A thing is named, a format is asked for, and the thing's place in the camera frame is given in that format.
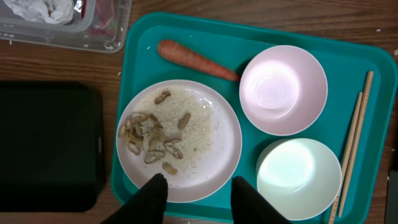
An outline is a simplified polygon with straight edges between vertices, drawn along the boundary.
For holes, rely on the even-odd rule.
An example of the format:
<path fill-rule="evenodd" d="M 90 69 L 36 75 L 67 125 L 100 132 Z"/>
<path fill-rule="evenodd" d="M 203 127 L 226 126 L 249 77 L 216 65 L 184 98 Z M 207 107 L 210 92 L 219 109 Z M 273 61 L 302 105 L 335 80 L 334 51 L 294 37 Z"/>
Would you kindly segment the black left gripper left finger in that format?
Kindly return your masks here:
<path fill-rule="evenodd" d="M 158 173 L 101 224 L 163 223 L 167 197 L 167 180 L 163 174 Z"/>

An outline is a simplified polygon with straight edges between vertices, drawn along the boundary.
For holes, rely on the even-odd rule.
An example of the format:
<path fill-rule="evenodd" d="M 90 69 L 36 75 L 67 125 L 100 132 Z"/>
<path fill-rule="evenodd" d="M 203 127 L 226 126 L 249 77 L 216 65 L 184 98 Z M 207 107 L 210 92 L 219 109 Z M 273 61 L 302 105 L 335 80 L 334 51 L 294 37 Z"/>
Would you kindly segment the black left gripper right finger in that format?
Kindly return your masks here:
<path fill-rule="evenodd" d="M 290 224 L 241 176 L 232 179 L 231 212 L 234 224 Z"/>

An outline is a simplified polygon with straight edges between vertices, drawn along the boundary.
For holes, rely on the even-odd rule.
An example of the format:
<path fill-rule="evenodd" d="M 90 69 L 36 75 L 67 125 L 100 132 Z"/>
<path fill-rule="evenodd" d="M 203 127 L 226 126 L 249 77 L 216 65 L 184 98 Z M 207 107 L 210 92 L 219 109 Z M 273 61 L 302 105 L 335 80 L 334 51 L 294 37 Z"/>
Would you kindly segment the white bowl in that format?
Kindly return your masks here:
<path fill-rule="evenodd" d="M 342 185 L 335 153 L 309 138 L 280 139 L 256 163 L 256 188 L 290 221 L 311 219 L 330 207 Z"/>

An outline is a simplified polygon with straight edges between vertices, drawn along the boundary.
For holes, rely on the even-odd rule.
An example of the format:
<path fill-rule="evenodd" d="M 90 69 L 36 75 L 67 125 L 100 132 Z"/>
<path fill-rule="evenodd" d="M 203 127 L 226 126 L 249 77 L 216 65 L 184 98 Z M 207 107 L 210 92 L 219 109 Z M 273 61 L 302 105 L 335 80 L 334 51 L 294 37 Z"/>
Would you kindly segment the pink bowl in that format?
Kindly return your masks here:
<path fill-rule="evenodd" d="M 259 130 L 290 136 L 321 115 L 328 81 L 321 63 L 296 46 L 277 45 L 258 53 L 246 66 L 239 99 L 247 119 Z"/>

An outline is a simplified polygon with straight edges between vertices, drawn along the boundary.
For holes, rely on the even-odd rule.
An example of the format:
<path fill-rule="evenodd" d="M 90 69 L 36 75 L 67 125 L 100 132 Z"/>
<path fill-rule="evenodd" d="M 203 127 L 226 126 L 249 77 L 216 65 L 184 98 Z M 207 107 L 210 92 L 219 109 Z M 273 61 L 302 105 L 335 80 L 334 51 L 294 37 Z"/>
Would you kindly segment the red snack wrapper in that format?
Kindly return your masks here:
<path fill-rule="evenodd" d="M 93 18 L 92 28 L 94 30 L 104 30 L 116 15 L 115 0 L 96 0 L 95 16 Z"/>

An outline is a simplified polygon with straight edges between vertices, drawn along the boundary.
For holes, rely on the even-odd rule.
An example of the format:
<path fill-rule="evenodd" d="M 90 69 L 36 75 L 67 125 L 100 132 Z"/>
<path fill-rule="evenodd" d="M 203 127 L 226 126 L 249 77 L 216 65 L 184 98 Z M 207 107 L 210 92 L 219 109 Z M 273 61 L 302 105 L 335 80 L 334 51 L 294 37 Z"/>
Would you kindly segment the white tissue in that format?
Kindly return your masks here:
<path fill-rule="evenodd" d="M 26 21 L 66 24 L 73 19 L 73 0 L 3 0 L 13 13 Z"/>

